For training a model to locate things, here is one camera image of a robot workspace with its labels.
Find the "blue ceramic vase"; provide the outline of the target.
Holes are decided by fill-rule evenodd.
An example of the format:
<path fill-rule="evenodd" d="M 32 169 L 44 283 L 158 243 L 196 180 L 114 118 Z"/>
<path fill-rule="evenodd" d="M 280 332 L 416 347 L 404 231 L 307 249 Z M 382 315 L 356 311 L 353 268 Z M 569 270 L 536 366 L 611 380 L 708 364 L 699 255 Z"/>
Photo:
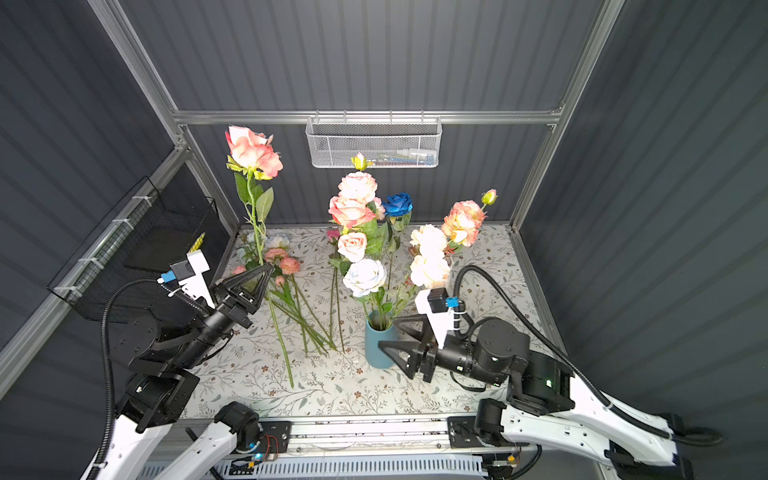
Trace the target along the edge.
<path fill-rule="evenodd" d="M 386 330 L 375 329 L 370 321 L 366 322 L 365 358 L 370 367 L 388 369 L 394 365 L 392 359 L 379 348 L 380 341 L 396 341 L 398 334 L 394 326 Z"/>

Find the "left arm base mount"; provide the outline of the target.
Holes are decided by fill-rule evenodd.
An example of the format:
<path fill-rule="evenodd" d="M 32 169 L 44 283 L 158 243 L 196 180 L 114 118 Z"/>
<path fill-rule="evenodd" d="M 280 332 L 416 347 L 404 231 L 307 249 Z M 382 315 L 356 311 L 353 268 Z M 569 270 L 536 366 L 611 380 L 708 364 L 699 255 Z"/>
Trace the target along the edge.
<path fill-rule="evenodd" d="M 238 434 L 235 451 L 259 461 L 286 453 L 292 427 L 289 421 L 252 422 Z"/>

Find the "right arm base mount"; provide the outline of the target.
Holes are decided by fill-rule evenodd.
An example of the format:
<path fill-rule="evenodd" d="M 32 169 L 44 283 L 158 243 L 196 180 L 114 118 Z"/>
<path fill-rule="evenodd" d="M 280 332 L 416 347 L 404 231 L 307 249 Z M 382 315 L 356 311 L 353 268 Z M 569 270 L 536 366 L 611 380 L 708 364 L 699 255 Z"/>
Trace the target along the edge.
<path fill-rule="evenodd" d="M 483 442 L 475 431 L 474 415 L 450 416 L 446 419 L 452 449 L 482 448 Z"/>

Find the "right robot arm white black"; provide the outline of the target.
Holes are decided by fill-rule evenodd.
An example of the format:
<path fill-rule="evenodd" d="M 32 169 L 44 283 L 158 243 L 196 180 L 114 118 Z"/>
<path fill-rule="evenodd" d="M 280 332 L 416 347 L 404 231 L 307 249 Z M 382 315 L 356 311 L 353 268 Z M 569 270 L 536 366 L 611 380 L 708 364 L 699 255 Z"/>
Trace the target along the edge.
<path fill-rule="evenodd" d="M 488 386 L 507 387 L 503 400 L 483 399 L 474 434 L 484 444 L 528 443 L 586 457 L 621 479 L 691 479 L 689 460 L 669 439 L 670 419 L 602 403 L 572 368 L 530 348 L 528 335 L 488 317 L 470 337 L 447 335 L 437 343 L 424 315 L 395 323 L 406 341 L 382 341 L 379 349 L 409 378 L 430 381 L 438 369 Z"/>

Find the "white rose stem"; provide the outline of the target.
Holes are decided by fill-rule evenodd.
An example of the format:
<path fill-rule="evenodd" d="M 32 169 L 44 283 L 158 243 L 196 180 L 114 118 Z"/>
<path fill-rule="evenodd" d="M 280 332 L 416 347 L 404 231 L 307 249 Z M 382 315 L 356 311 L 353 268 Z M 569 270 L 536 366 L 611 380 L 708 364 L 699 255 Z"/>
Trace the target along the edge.
<path fill-rule="evenodd" d="M 343 278 L 344 286 L 362 305 L 364 314 L 372 314 L 368 323 L 377 331 L 387 330 L 391 326 L 385 307 L 387 280 L 388 273 L 383 263 L 370 258 L 351 264 Z"/>

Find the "blue artificial rose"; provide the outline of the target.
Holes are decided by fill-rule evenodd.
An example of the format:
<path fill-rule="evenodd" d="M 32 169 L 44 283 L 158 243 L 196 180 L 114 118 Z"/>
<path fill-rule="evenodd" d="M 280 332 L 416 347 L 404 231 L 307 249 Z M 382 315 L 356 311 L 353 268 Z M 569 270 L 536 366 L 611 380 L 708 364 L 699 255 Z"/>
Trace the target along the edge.
<path fill-rule="evenodd" d="M 382 204 L 385 211 L 386 252 L 389 274 L 394 270 L 395 252 L 401 245 L 401 234 L 410 225 L 413 202 L 408 193 L 388 196 Z"/>

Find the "pink carnation flower stem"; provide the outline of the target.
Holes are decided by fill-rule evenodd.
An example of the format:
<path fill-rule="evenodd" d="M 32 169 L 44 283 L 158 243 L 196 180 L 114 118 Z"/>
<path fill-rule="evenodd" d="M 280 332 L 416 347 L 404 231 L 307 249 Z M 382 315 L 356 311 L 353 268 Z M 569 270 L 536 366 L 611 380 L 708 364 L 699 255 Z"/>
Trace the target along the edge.
<path fill-rule="evenodd" d="M 383 221 L 385 218 L 381 199 L 376 196 L 378 184 L 366 172 L 370 165 L 361 152 L 352 157 L 351 161 L 356 171 L 341 179 L 338 195 L 329 204 L 329 213 L 342 226 L 344 233 L 374 219 Z"/>

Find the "white ribbed ceramic vase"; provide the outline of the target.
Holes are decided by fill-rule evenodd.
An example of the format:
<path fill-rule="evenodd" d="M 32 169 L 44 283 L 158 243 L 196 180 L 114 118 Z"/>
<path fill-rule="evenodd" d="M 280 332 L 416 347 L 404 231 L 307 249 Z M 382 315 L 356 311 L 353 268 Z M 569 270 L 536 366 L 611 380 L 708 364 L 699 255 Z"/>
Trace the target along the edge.
<path fill-rule="evenodd" d="M 452 269 L 453 269 L 454 260 L 453 257 L 450 255 L 446 255 L 443 258 L 443 275 L 442 275 L 442 286 L 447 288 L 451 281 L 452 276 Z"/>

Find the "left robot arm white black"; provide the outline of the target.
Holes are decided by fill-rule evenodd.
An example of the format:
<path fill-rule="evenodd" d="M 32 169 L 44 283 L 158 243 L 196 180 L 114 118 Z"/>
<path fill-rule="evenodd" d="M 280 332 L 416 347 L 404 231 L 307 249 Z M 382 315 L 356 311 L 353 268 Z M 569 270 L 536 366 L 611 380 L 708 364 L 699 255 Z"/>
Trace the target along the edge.
<path fill-rule="evenodd" d="M 273 272 L 265 264 L 209 288 L 200 268 L 189 260 L 177 262 L 154 283 L 190 306 L 195 317 L 184 327 L 165 328 L 150 316 L 140 316 L 115 341 L 109 338 L 111 310 L 134 284 L 112 294 L 100 325 L 106 422 L 84 478 L 137 478 L 191 399 L 199 383 L 193 368 L 217 356 L 235 327 L 251 326 L 250 317 L 261 307 Z"/>

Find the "white peony flower stem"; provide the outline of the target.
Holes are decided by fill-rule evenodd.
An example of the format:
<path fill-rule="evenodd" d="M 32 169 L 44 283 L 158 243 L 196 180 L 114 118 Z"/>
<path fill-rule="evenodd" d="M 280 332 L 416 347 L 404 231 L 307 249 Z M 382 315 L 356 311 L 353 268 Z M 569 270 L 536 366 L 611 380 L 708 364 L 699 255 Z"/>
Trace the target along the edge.
<path fill-rule="evenodd" d="M 410 232 L 408 246 L 412 251 L 410 263 L 385 297 L 391 323 L 419 291 L 443 287 L 443 258 L 448 255 L 448 239 L 442 233 L 441 226 L 425 224 L 415 228 Z"/>

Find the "peach rose flower stem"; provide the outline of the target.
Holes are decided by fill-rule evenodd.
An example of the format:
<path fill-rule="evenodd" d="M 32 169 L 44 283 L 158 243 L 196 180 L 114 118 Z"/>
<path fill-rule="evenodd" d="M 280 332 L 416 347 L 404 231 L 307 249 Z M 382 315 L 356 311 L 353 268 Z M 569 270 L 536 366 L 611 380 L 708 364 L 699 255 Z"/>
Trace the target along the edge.
<path fill-rule="evenodd" d="M 489 189 L 481 196 L 480 203 L 474 200 L 456 202 L 441 226 L 442 233 L 448 239 L 447 249 L 458 251 L 473 246 L 487 218 L 487 209 L 497 200 L 497 190 Z"/>

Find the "large pink rose stem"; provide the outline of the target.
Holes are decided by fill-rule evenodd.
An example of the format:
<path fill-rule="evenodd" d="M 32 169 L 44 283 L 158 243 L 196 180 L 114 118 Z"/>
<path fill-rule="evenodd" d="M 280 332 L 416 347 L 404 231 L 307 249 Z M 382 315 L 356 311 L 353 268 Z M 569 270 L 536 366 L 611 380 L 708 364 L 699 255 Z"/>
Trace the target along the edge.
<path fill-rule="evenodd" d="M 385 230 L 383 221 L 369 204 L 360 200 L 334 196 L 329 214 L 341 227 L 337 251 L 346 260 L 357 263 L 365 258 L 380 259 L 383 255 Z"/>

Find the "small pale pink rose stem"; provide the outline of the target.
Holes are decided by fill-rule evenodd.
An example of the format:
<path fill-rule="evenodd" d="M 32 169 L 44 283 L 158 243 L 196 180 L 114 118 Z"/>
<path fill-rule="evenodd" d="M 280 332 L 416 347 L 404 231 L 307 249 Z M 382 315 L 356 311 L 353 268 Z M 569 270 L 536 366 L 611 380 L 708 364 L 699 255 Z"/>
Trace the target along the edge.
<path fill-rule="evenodd" d="M 354 263 L 365 257 L 367 237 L 364 233 L 350 231 L 341 234 L 337 230 L 330 230 L 328 241 L 335 248 L 335 252 L 329 256 L 329 262 L 342 276 L 347 274 Z"/>

